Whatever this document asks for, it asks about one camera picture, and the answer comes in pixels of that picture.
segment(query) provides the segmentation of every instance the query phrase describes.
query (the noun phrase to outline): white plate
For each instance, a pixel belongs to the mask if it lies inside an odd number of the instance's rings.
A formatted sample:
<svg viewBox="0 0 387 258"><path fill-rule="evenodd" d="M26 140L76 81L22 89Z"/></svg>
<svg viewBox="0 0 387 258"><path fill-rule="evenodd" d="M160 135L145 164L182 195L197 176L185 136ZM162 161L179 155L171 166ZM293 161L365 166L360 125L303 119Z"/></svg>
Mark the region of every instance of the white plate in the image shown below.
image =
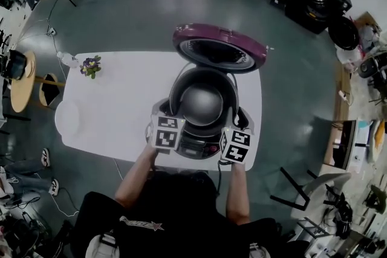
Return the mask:
<svg viewBox="0 0 387 258"><path fill-rule="evenodd" d="M79 109L75 102L62 101L55 112L56 129L61 136L73 136L79 128Z"/></svg>

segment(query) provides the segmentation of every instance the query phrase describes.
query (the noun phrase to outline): black speaker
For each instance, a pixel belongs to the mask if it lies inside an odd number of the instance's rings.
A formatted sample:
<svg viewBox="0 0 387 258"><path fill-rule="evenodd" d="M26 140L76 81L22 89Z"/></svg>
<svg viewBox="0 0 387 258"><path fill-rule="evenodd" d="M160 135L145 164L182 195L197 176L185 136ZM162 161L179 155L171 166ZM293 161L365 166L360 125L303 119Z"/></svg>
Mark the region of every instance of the black speaker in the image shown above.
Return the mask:
<svg viewBox="0 0 387 258"><path fill-rule="evenodd" d="M319 34L351 7L351 0L288 0L285 14Z"/></svg>

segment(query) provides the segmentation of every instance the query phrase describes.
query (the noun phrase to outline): shirt logo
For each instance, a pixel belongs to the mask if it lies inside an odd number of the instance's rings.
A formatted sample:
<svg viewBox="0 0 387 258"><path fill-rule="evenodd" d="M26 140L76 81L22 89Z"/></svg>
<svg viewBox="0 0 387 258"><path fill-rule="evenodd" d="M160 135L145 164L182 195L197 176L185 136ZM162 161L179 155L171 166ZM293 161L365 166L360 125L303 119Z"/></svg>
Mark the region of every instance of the shirt logo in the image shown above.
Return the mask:
<svg viewBox="0 0 387 258"><path fill-rule="evenodd" d="M124 222L128 226L135 226L135 227L142 227L147 229L153 229L156 230L164 230L162 229L162 224L156 224L155 222L142 222L142 221L130 221L125 216L121 216L120 222Z"/></svg>

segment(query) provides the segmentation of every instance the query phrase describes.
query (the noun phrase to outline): round wooden table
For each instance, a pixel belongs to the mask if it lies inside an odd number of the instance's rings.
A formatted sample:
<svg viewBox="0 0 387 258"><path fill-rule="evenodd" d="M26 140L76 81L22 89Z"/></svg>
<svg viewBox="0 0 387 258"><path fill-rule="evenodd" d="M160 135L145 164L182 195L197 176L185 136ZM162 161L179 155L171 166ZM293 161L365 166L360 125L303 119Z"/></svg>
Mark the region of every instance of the round wooden table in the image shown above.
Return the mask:
<svg viewBox="0 0 387 258"><path fill-rule="evenodd" d="M24 56L27 58L26 66L28 66L29 63L32 64L32 72L29 76L27 76L24 72L20 80L12 80L11 104L15 112L22 112L27 106L34 87L34 82L65 86L64 83L46 81L45 79L36 76L36 58L34 52L28 51L24 54Z"/></svg>

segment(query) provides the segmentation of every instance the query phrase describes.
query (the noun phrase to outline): person's right arm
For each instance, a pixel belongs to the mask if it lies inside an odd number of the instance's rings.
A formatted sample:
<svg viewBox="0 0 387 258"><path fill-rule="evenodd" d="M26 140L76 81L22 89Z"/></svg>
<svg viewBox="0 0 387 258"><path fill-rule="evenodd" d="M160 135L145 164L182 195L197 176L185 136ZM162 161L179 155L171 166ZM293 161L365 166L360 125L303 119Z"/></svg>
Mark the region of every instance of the person's right arm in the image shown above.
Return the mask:
<svg viewBox="0 0 387 258"><path fill-rule="evenodd" d="M244 164L233 164L227 194L226 217L237 225L250 222L249 196Z"/></svg>

